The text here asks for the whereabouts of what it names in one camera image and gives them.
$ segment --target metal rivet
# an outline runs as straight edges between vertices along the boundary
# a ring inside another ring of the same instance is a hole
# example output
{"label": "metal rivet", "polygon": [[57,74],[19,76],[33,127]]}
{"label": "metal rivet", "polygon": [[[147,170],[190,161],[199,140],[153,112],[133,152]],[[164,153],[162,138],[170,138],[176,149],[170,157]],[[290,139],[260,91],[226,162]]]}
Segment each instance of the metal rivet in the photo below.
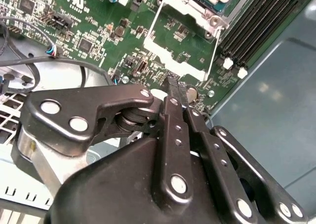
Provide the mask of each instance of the metal rivet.
{"label": "metal rivet", "polygon": [[207,93],[207,96],[212,98],[213,96],[215,95],[215,92],[213,90],[210,90],[208,93]]}
{"label": "metal rivet", "polygon": [[70,127],[72,127],[74,130],[78,132],[83,132],[88,129],[88,122],[84,118],[81,118],[81,117],[72,118],[69,121],[69,125]]}
{"label": "metal rivet", "polygon": [[149,97],[149,92],[147,90],[141,90],[140,93],[145,97]]}
{"label": "metal rivet", "polygon": [[197,111],[192,110],[192,113],[193,113],[195,116],[198,116],[198,112],[197,112]]}
{"label": "metal rivet", "polygon": [[220,133],[221,135],[223,135],[223,136],[226,136],[226,135],[227,135],[226,132],[225,132],[224,130],[222,130],[222,129],[219,129],[219,133]]}
{"label": "metal rivet", "polygon": [[60,111],[60,106],[55,101],[44,101],[40,105],[40,109],[47,114],[57,114]]}
{"label": "metal rivet", "polygon": [[178,130],[179,132],[181,132],[182,128],[181,128],[179,125],[177,125],[177,126],[176,126],[176,130]]}
{"label": "metal rivet", "polygon": [[127,76],[122,77],[122,79],[120,80],[123,84],[127,84],[129,83],[129,78]]}
{"label": "metal rivet", "polygon": [[154,128],[156,126],[156,121],[150,121],[148,125],[150,128]]}
{"label": "metal rivet", "polygon": [[172,176],[171,185],[177,193],[185,193],[187,191],[187,184],[180,176]]}
{"label": "metal rivet", "polygon": [[176,139],[176,145],[177,145],[177,146],[181,146],[181,145],[182,145],[182,141],[179,140],[179,139]]}
{"label": "metal rivet", "polygon": [[173,103],[174,105],[178,105],[178,101],[174,98],[170,99],[171,103]]}
{"label": "metal rivet", "polygon": [[223,166],[227,166],[227,162],[225,160],[221,160]]}
{"label": "metal rivet", "polygon": [[247,218],[250,218],[252,216],[251,208],[249,205],[242,199],[239,199],[237,201],[238,208],[240,212]]}
{"label": "metal rivet", "polygon": [[288,218],[291,217],[291,212],[290,212],[289,208],[284,203],[280,203],[280,209],[281,209],[281,212],[284,215],[286,215]]}
{"label": "metal rivet", "polygon": [[303,217],[303,213],[301,212],[301,210],[300,210],[295,204],[292,204],[292,209],[293,209],[294,213],[295,213],[298,217],[300,217],[300,218]]}

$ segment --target screw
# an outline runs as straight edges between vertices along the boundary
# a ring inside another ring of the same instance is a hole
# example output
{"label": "screw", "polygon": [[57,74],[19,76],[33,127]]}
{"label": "screw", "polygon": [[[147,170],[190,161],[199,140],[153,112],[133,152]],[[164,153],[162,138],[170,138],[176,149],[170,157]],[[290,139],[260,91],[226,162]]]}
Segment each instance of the screw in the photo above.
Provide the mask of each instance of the screw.
{"label": "screw", "polygon": [[225,160],[221,160],[223,166],[227,166],[227,162]]}
{"label": "screw", "polygon": [[44,101],[40,105],[40,109],[46,114],[57,114],[60,111],[60,106],[55,101]]}
{"label": "screw", "polygon": [[179,139],[176,139],[176,145],[177,145],[177,146],[182,146],[182,141],[179,140]]}
{"label": "screw", "polygon": [[301,212],[301,210],[300,210],[295,204],[292,204],[292,209],[293,209],[294,213],[295,213],[298,217],[300,217],[300,218],[303,217],[303,213]]}
{"label": "screw", "polygon": [[187,191],[187,184],[180,176],[172,176],[171,185],[177,193],[185,193]]}
{"label": "screw", "polygon": [[252,216],[251,209],[249,205],[242,199],[239,199],[237,201],[238,208],[240,212],[247,218],[250,218]]}
{"label": "screw", "polygon": [[121,82],[123,84],[127,84],[127,83],[129,83],[129,78],[127,76],[124,76],[124,77],[122,77]]}
{"label": "screw", "polygon": [[281,212],[284,215],[286,215],[288,218],[291,217],[291,212],[290,212],[289,208],[284,203],[280,203],[280,209],[281,209]]}
{"label": "screw", "polygon": [[78,132],[83,132],[88,129],[88,122],[84,118],[81,118],[81,117],[72,118],[69,121],[69,125],[70,127],[72,127],[74,130]]}
{"label": "screw", "polygon": [[215,95],[215,92],[213,90],[210,90],[208,93],[207,93],[207,96],[212,98],[213,96]]}
{"label": "screw", "polygon": [[140,93],[145,97],[149,97],[149,92],[147,90],[141,90]]}
{"label": "screw", "polygon": [[179,125],[176,125],[176,130],[178,130],[179,132],[181,132],[182,128]]}
{"label": "screw", "polygon": [[211,18],[211,21],[210,21],[210,23],[211,23],[211,26],[217,26],[218,25],[218,18],[217,17],[212,17]]}

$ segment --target gray sheet metal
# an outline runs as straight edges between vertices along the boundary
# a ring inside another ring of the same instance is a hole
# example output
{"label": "gray sheet metal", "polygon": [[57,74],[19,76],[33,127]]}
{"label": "gray sheet metal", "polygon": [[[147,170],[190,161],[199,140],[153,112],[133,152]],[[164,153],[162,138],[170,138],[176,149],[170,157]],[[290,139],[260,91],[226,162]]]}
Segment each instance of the gray sheet metal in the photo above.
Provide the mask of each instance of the gray sheet metal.
{"label": "gray sheet metal", "polygon": [[316,0],[212,115],[316,214]]}

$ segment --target silver mounting screw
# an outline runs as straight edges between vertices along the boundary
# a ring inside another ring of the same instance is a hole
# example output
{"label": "silver mounting screw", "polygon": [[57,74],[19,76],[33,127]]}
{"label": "silver mounting screw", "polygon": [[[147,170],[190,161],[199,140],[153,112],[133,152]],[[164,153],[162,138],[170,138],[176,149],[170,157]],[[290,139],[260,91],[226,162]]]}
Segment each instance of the silver mounting screw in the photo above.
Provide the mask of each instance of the silver mounting screw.
{"label": "silver mounting screw", "polygon": [[215,95],[215,92],[214,92],[213,90],[210,90],[210,91],[207,93],[207,96],[210,97],[210,98],[214,97],[214,95]]}
{"label": "silver mounting screw", "polygon": [[122,77],[122,79],[120,80],[123,84],[127,84],[129,83],[129,78],[127,76]]}
{"label": "silver mounting screw", "polygon": [[286,215],[288,218],[291,217],[291,212],[290,212],[289,208],[284,203],[280,203],[280,209],[281,209],[281,212],[284,215]]}
{"label": "silver mounting screw", "polygon": [[187,184],[180,176],[172,176],[171,185],[177,193],[185,193],[187,191]]}
{"label": "silver mounting screw", "polygon": [[251,208],[249,205],[242,199],[239,199],[237,201],[238,208],[240,212],[247,218],[250,218],[252,216]]}

